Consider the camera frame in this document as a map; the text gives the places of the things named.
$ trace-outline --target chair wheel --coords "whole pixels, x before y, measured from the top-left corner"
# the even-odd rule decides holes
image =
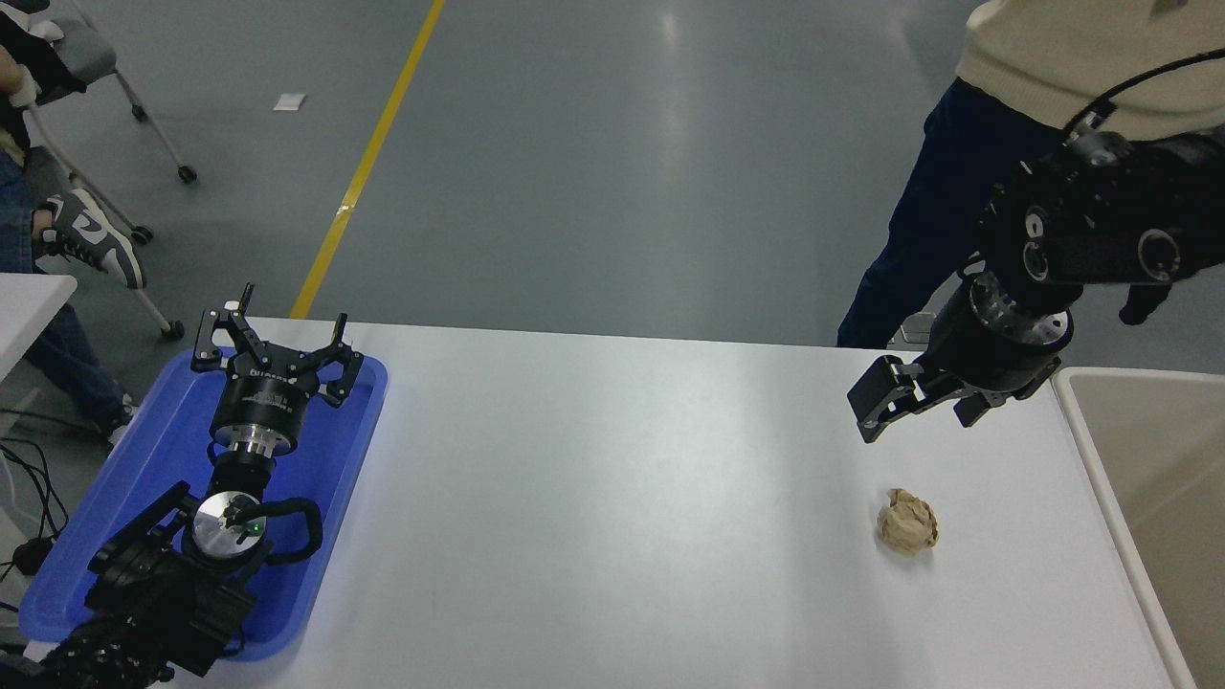
[[[179,340],[183,340],[183,321],[176,320],[170,324],[170,330],[162,331],[162,340],[165,340],[167,342],[178,342]]]

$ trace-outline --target chair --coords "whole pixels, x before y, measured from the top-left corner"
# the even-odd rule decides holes
[[[132,88],[131,82],[129,82],[127,77],[119,71],[115,49],[97,31],[93,20],[91,20],[85,9],[81,7],[80,2],[77,2],[77,0],[71,1],[81,18],[56,17],[53,20],[60,31],[64,32],[64,38],[53,43],[53,48],[55,48],[60,60],[69,69],[72,76],[83,81],[86,85],[93,83],[105,76],[115,75],[115,78],[119,80],[120,87],[124,89],[124,94],[131,104],[132,116],[135,116],[140,123],[148,123],[153,126],[153,131],[157,132],[158,139],[162,140],[162,143],[165,146],[167,152],[170,154],[170,158],[176,166],[179,179],[184,184],[191,184],[195,181],[197,179],[196,170],[183,159],[183,156],[179,154],[178,150],[165,135],[165,130],[162,129],[162,125],[157,121],[157,119],[148,114],[145,108],[145,103]],[[4,2],[26,13],[43,11],[50,5],[50,0],[4,0]],[[69,157],[64,147],[59,143],[43,120],[40,109],[50,103],[54,103],[55,101],[59,101],[69,93],[71,92],[62,88],[51,88],[42,93],[38,97],[38,101],[28,108],[31,119],[43,135],[47,147],[59,159],[64,168],[67,169],[70,180],[78,180],[80,184],[94,195],[94,197],[110,208],[115,217],[127,226],[134,242],[137,244],[148,244],[153,239],[153,233],[147,227],[134,222],[126,213],[123,212],[123,210],[107,197],[97,184],[86,177],[80,166],[77,166],[71,157]]]
[[[36,200],[47,199],[56,194],[64,195],[75,186],[74,178],[66,174],[60,161],[42,146],[36,146],[26,156],[26,183],[29,185],[31,194]],[[145,306],[145,310],[153,321],[157,322],[158,329],[162,331],[162,338],[168,341],[181,340],[184,333],[183,321],[168,321],[153,304],[153,300],[149,299],[145,289],[145,284],[140,287],[130,286],[130,291],[136,295],[141,305]]]

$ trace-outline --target person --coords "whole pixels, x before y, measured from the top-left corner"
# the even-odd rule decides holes
[[[1020,161],[1052,152],[1093,98],[1166,63],[1225,47],[1225,2],[995,0],[967,22],[957,78],[924,143],[884,249],[838,327],[839,347],[880,349],[973,254],[970,228]],[[1225,61],[1159,76],[1114,99],[1104,129],[1152,140],[1225,121]]]
[[[28,34],[17,29],[21,37],[16,37],[13,28],[11,20],[0,16],[0,92],[12,99],[0,98],[0,272],[42,273],[34,261],[48,250],[74,255],[96,267],[123,270],[138,265],[130,245],[125,253],[119,243],[121,235],[83,191],[51,197],[49,205],[36,208],[23,175],[29,137],[20,108],[37,96],[39,85],[78,91],[83,85],[67,74],[45,43],[42,45],[54,64],[47,63],[47,54],[37,44],[26,40]],[[32,72],[45,81],[36,82]],[[98,242],[83,243],[78,240],[82,237],[96,237]],[[71,305],[65,304],[55,314],[24,359],[64,390],[77,412],[111,443],[131,422],[136,411],[132,398],[102,368]]]

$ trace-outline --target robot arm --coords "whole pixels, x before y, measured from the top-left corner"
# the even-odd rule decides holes
[[[1143,322],[1175,282],[1225,261],[1223,226],[1225,125],[1150,142],[1078,128],[996,188],[973,233],[985,267],[959,272],[927,349],[878,358],[848,392],[860,434],[948,400],[970,427],[1028,398],[1061,363],[1083,286],[1131,284],[1118,315]]]
[[[341,341],[299,352],[262,341],[244,313],[251,298],[205,311],[192,358],[198,371],[224,370],[227,383],[213,416],[213,440],[225,451],[213,461],[203,498],[179,482],[115,533],[93,557],[98,575],[86,595],[93,615],[42,663],[0,655],[0,687],[12,689],[143,688],[174,676],[170,663],[203,677],[243,640],[256,598],[247,581],[263,565],[309,558],[323,541],[318,505],[303,498],[265,501],[276,457],[298,445],[306,405],[320,396],[338,407],[349,396],[363,357]],[[225,358],[212,343],[224,330],[234,341]],[[318,371],[339,364],[321,384]],[[268,519],[301,514],[307,543],[273,553]]]

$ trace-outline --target beige sweater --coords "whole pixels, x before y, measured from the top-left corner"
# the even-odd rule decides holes
[[[967,22],[957,76],[1054,128],[1111,86],[1225,47],[1225,0],[992,0]],[[1115,98],[1104,129],[1133,139],[1225,123],[1225,60]]]

